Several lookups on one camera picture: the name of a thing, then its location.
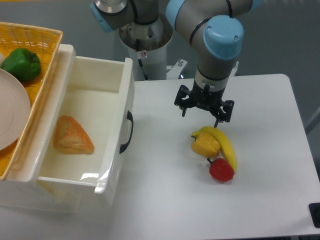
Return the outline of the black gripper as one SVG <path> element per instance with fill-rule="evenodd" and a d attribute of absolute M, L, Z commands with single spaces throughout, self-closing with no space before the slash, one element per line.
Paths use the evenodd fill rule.
<path fill-rule="evenodd" d="M 225 88 L 218 91 L 211 91 L 210 85 L 208 84 L 200 87 L 194 80 L 192 90 L 189 90 L 185 85 L 179 87 L 174 105 L 182 110 L 182 117 L 185 117 L 187 109 L 193 107 L 206 111 L 214 110 L 214 127 L 216 128 L 219 123 L 230 122 L 235 105 L 233 100 L 222 100 L 224 91 Z"/>

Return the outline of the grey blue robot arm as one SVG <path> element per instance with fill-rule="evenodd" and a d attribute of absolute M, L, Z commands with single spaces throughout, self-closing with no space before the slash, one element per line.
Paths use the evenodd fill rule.
<path fill-rule="evenodd" d="M 234 107 L 223 100 L 236 72 L 244 28 L 237 17 L 261 4 L 259 0 L 171 0 L 161 13 L 157 0 L 94 0 L 91 12 L 104 32 L 118 31 L 133 60 L 137 81 L 167 78 L 167 45 L 180 34 L 198 53 L 192 89 L 181 86 L 175 105 L 183 112 L 196 107 L 217 123 L 229 122 Z"/>

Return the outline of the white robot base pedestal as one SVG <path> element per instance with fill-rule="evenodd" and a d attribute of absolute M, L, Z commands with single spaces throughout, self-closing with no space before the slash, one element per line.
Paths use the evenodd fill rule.
<path fill-rule="evenodd" d="M 119 37 L 133 61 L 136 81 L 167 78 L 167 46 L 173 37 L 173 28 L 163 14 L 148 25 L 126 24 L 119 29 Z"/>

